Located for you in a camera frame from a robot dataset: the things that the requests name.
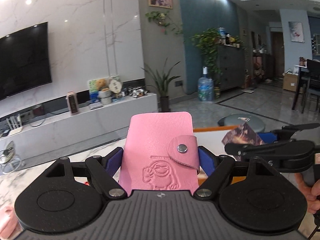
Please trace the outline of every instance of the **gray ribbed surface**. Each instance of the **gray ribbed surface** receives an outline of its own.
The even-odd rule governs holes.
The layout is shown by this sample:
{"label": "gray ribbed surface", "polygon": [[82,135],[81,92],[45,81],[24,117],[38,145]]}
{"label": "gray ribbed surface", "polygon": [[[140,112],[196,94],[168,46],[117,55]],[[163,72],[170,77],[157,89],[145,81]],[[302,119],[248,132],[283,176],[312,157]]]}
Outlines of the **gray ribbed surface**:
{"label": "gray ribbed surface", "polygon": [[91,225],[76,232],[45,236],[25,231],[18,240],[302,240],[298,232],[281,236],[256,236],[228,224],[211,202],[197,201],[186,191],[163,193],[134,191],[123,201],[110,202]]}

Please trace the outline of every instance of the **brown wooden door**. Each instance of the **brown wooden door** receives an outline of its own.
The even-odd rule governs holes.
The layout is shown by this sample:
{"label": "brown wooden door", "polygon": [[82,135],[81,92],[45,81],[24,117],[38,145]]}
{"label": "brown wooden door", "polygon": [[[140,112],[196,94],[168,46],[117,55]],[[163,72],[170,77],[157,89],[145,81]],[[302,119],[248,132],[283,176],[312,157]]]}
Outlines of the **brown wooden door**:
{"label": "brown wooden door", "polygon": [[275,76],[283,77],[284,72],[284,42],[283,33],[271,32],[272,55],[275,57]]}

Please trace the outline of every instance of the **cardboard box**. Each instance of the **cardboard box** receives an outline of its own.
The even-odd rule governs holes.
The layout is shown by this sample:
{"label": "cardboard box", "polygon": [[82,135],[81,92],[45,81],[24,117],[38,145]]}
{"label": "cardboard box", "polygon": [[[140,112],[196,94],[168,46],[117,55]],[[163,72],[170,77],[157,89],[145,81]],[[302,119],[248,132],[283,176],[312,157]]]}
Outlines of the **cardboard box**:
{"label": "cardboard box", "polygon": [[298,82],[297,75],[285,73],[283,78],[283,89],[295,92],[297,82]]}

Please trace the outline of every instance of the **black chair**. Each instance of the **black chair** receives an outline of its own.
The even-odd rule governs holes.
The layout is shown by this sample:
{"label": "black chair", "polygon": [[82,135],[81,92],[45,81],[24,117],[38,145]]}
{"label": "black chair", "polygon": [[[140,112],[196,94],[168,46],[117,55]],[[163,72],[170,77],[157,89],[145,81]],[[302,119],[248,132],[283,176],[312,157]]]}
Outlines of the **black chair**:
{"label": "black chair", "polygon": [[306,106],[306,101],[308,100],[308,96],[316,95],[317,96],[317,103],[316,103],[316,110],[318,109],[319,104],[319,97],[320,97],[320,62],[316,62],[313,60],[307,60],[307,68],[309,70],[308,73],[308,82],[307,85],[304,87],[305,91],[302,97],[302,113]]}

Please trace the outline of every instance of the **black tall planter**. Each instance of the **black tall planter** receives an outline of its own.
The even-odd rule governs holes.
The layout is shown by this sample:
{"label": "black tall planter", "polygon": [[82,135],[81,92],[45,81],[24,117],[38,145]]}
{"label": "black tall planter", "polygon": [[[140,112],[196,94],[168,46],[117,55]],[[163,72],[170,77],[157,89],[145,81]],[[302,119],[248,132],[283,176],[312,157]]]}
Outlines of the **black tall planter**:
{"label": "black tall planter", "polygon": [[160,97],[160,108],[162,113],[171,112],[169,108],[169,97]]}

